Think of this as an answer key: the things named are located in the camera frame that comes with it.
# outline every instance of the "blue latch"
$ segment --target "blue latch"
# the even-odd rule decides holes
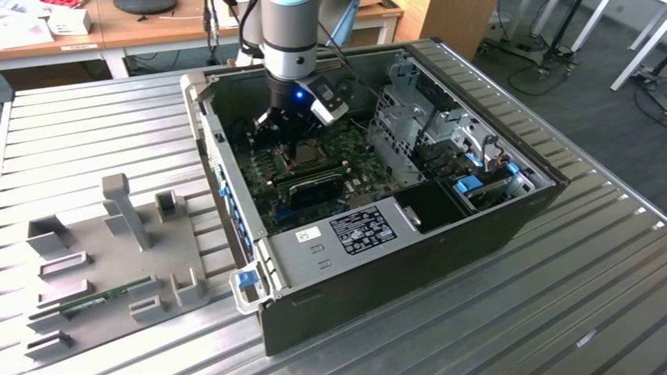
[[[519,172],[521,172],[521,168],[519,168],[519,166],[511,162],[508,165],[507,165],[507,170],[509,171],[511,174],[513,174],[516,176],[516,174]]]
[[[260,276],[254,270],[238,273],[238,288],[246,288],[257,284]]]
[[[483,187],[481,181],[476,176],[463,177],[456,183],[456,188],[459,189],[461,194],[465,194],[468,191],[475,190],[476,188]]]

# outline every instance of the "metal slatted table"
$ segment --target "metal slatted table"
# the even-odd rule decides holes
[[[437,284],[272,358],[236,312],[233,267],[188,137],[178,73],[24,91],[2,111],[0,363],[21,372],[21,309],[34,258],[17,222],[102,214],[88,191],[122,170],[134,204],[188,197],[212,303],[36,373],[663,373],[664,215],[443,45],[415,44],[572,179],[511,243]],[[73,191],[80,200],[61,197]]]

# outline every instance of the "white box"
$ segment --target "white box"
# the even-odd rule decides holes
[[[90,17],[85,9],[54,10],[48,25],[53,35],[85,35],[90,30]]]

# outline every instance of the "circuit board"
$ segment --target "circuit board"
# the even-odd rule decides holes
[[[391,169],[369,146],[365,131],[364,125],[340,121],[299,142],[292,158],[280,147],[236,152],[269,235],[367,205],[399,189]],[[295,189],[327,179],[341,186],[328,188],[333,195],[327,195],[324,202],[297,208],[289,205]]]

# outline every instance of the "white label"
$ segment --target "white label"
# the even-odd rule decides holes
[[[317,227],[308,228],[296,233],[296,239],[299,243],[312,240],[321,236],[320,229]]]
[[[61,51],[76,51],[77,49],[92,49],[97,48],[97,45],[65,45],[60,47]]]

